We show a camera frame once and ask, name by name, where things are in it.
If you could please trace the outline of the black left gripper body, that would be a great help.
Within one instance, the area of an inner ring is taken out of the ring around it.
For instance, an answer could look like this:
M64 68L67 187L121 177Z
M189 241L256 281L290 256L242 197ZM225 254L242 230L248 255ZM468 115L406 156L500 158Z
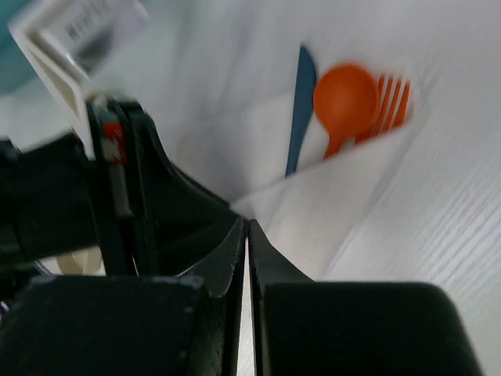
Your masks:
M26 152L1 141L1 266L92 246L112 275L175 275L216 248L238 215L169 161L134 101L88 106L94 157L68 132Z

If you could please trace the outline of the blue plastic knife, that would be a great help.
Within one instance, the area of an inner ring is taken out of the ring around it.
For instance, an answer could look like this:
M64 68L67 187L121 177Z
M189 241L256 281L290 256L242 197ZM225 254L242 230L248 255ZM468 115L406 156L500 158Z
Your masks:
M318 74L312 54L306 45L301 44L297 61L286 177L297 171L302 143L313 113L313 93L317 79Z

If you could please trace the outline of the orange plastic spoon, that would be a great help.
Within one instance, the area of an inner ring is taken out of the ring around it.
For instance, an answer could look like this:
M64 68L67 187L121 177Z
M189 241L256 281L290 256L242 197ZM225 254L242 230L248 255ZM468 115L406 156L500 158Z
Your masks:
M329 136L325 159L337 154L345 141L367 131L379 105L377 81L364 66L341 63L331 67L313 93L315 115Z

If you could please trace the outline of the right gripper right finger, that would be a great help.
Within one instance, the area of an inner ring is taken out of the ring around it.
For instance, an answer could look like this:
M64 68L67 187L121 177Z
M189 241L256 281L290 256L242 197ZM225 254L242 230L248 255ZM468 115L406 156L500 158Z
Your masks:
M439 287L317 282L247 224L258 375L479 375L460 316Z

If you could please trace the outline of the orange plastic fork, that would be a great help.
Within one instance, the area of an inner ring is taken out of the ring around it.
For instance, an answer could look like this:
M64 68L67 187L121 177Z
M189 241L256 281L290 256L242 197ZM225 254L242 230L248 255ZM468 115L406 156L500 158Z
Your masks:
M355 144L364 143L402 126L408 112L411 88L411 81L402 74L382 73L378 81L380 107L376 120L370 130L355 138Z

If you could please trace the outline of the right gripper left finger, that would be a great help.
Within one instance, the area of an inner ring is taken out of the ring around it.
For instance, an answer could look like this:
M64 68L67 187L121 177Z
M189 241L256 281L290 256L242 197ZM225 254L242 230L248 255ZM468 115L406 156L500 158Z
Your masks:
M2 374L234 375L244 239L238 220L180 277L33 278L2 321Z

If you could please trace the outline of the teal translucent plastic bin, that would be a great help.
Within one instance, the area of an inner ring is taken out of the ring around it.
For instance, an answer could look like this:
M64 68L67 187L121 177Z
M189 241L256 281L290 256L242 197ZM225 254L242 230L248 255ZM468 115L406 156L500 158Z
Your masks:
M1 94L17 90L29 82L35 71L10 34L12 13L1 13Z

